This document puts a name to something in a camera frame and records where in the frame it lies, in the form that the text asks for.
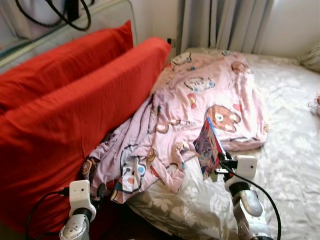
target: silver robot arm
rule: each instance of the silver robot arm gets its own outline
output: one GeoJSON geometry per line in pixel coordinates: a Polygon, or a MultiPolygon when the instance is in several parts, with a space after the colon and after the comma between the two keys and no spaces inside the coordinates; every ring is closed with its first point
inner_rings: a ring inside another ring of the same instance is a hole
{"type": "Polygon", "coordinates": [[[224,175],[225,189],[232,195],[233,215],[238,225],[240,240],[274,240],[266,222],[266,210],[258,199],[256,191],[250,189],[250,184],[226,170],[235,169],[235,173],[252,180],[256,175],[257,159],[254,156],[238,155],[235,159],[226,152],[220,154],[222,168],[217,168],[217,174],[224,175]]]}
{"type": "Polygon", "coordinates": [[[106,185],[97,189],[97,197],[90,196],[88,180],[73,181],[69,187],[71,210],[66,225],[60,231],[60,240],[89,240],[89,227],[100,207],[106,185]]]}

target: red cushion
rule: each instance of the red cushion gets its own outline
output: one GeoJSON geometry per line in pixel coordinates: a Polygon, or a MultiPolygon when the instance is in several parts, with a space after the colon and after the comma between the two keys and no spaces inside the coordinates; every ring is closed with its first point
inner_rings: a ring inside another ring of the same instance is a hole
{"type": "Polygon", "coordinates": [[[0,114],[87,75],[133,48],[131,23],[61,45],[0,75],[0,114]]]}
{"type": "MultiPolygon", "coordinates": [[[[89,75],[0,116],[4,224],[23,232],[43,195],[77,179],[85,156],[148,97],[169,52],[166,42],[150,38],[89,75]]],[[[32,236],[59,230],[68,201],[45,200],[31,221],[32,236]]]]}

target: wall outlet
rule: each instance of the wall outlet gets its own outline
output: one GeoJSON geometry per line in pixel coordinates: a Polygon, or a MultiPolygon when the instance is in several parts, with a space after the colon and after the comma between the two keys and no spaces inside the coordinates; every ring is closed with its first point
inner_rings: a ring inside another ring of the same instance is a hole
{"type": "Polygon", "coordinates": [[[167,38],[166,42],[171,45],[173,49],[176,48],[176,39],[175,38],[167,38]]]}

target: white bedsheet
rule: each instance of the white bedsheet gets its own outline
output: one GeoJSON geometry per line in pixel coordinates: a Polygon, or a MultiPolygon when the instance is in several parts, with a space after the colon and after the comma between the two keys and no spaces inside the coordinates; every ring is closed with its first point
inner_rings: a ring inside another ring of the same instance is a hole
{"type": "MultiPolygon", "coordinates": [[[[187,52],[221,54],[220,50],[191,48],[187,52]]],[[[282,240],[320,239],[320,117],[308,108],[319,91],[319,75],[294,59],[246,55],[255,84],[269,109],[269,134],[261,148],[241,152],[258,158],[254,181],[275,201],[282,221],[282,240]]],[[[202,180],[198,159],[186,163],[186,176],[174,194],[158,180],[129,200],[134,211],[159,229],[187,240],[236,240],[237,223],[222,179],[202,180]]],[[[277,219],[262,192],[274,238],[277,219]]]]}

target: pink blanket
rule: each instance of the pink blanket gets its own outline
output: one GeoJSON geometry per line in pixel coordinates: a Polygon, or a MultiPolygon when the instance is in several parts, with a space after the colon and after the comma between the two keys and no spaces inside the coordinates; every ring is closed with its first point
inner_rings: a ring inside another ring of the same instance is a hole
{"type": "Polygon", "coordinates": [[[160,87],[110,140],[83,165],[91,193],[105,183],[111,200],[124,203],[158,178],[177,192],[185,161],[195,156],[193,141],[206,117],[228,151],[257,148],[266,141],[264,100],[254,89],[254,74],[241,54],[216,59],[184,53],[165,68],[160,87]],[[168,167],[175,165],[175,171],[168,167]]]}

